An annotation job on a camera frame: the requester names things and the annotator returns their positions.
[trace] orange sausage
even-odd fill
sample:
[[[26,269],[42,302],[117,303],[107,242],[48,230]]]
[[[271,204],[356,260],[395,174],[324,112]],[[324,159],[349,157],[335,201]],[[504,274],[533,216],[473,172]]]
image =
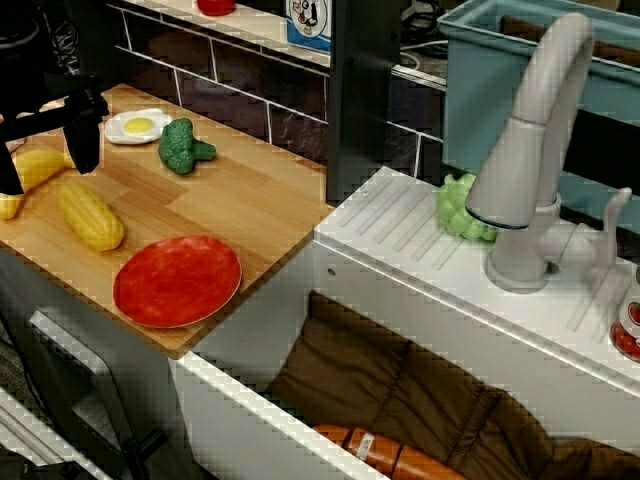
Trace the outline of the orange sausage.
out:
[[[446,465],[417,450],[403,447],[392,480],[465,480]]]
[[[391,476],[400,453],[400,444],[356,428],[345,449],[383,475]]]
[[[466,480],[413,448],[360,428],[349,430],[335,425],[313,428],[391,480]]]
[[[313,429],[319,434],[327,437],[339,447],[344,445],[345,440],[351,432],[348,428],[337,427],[335,425],[316,425]]]

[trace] faucet handle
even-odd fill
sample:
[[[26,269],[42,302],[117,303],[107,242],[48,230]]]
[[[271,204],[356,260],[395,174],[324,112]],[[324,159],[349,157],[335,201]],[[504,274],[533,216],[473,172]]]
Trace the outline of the faucet handle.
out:
[[[592,241],[596,249],[596,268],[608,268],[618,256],[616,228],[623,207],[631,198],[630,188],[621,188],[607,202],[602,215],[602,232],[593,232]]]
[[[629,198],[631,189],[622,188],[609,199],[602,216],[602,231],[583,223],[573,228],[563,224],[552,226],[548,235],[543,237],[546,240],[542,244],[545,247],[543,251],[547,252],[546,257],[554,263],[557,261],[561,270],[586,273],[591,285],[599,285],[600,277],[604,277],[615,264],[618,217]]]

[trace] yellow corn cob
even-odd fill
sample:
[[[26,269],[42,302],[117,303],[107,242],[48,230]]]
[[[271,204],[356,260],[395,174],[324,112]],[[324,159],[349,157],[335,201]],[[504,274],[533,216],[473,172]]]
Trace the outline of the yellow corn cob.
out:
[[[117,248],[124,226],[93,190],[80,183],[60,187],[58,205],[71,228],[99,252]]]
[[[19,153],[14,161],[22,190],[27,193],[33,187],[51,178],[63,168],[73,168],[73,160],[57,150],[31,150]],[[18,211],[24,195],[0,193],[0,218],[9,220]]]

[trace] toy fried egg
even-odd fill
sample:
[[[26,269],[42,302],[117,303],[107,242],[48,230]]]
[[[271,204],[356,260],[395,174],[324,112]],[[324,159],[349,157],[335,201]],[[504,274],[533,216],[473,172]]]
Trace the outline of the toy fried egg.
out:
[[[159,108],[122,112],[107,120],[104,136],[111,143],[139,145],[157,140],[173,118]]]

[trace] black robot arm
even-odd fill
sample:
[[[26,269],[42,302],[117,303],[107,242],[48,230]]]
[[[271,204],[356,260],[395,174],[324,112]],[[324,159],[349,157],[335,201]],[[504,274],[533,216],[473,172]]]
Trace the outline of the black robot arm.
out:
[[[0,193],[24,193],[6,142],[63,128],[80,173],[100,162],[98,125],[109,114],[100,78],[59,73],[44,16],[30,0],[0,1]],[[64,106],[40,112],[52,100]],[[17,118],[20,113],[31,115]]]

